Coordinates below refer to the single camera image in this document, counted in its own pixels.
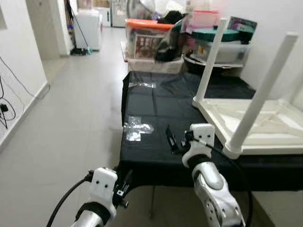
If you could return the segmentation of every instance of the cardboard box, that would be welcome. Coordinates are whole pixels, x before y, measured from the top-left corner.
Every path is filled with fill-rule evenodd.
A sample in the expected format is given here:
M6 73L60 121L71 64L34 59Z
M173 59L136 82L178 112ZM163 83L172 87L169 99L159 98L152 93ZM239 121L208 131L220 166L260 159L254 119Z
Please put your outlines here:
M94 0L94 7L106 7L109 8L109 0Z

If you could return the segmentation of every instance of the tile floor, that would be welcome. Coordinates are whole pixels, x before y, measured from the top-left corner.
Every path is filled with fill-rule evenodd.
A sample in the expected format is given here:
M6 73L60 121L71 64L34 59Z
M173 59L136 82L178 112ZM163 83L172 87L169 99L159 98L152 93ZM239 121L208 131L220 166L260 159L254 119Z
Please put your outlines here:
M102 49L70 57L0 154L0 227L43 227L62 195L86 170L118 163L124 29L105 28ZM112 227L207 226L191 188L157 187L155 218L148 219L152 189L133 190ZM64 203L53 226L67 227L86 201L88 185Z

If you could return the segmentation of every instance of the black tablecloth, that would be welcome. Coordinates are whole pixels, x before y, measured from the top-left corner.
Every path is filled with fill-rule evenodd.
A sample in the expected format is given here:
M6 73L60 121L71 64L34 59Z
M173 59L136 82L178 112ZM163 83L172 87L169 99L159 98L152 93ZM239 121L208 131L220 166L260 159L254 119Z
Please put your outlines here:
M173 155L166 139L169 124L177 141L193 123L206 122L192 106L201 77L189 73L157 74L130 72L124 79L122 123L129 116L140 117L152 125L152 134L141 134L141 141L128 141L124 129L119 171L133 170L133 187L141 185L192 186L191 172L183 167L182 156ZM251 99L254 90L239 78L212 75L207 98ZM215 138L215 147L222 144ZM212 160L229 183L231 190L243 190L237 172L218 154ZM242 156L237 159L252 190L276 191L303 189L303 156Z

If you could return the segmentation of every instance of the green lid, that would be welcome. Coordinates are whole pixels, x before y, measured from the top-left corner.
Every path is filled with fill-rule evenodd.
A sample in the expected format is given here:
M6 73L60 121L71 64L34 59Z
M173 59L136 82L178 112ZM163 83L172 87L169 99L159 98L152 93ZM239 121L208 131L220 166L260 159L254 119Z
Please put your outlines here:
M217 30L215 29L196 29L193 31L191 36L198 40L213 42L216 32ZM232 42L236 40L239 40L239 32L227 29L223 33L221 42Z

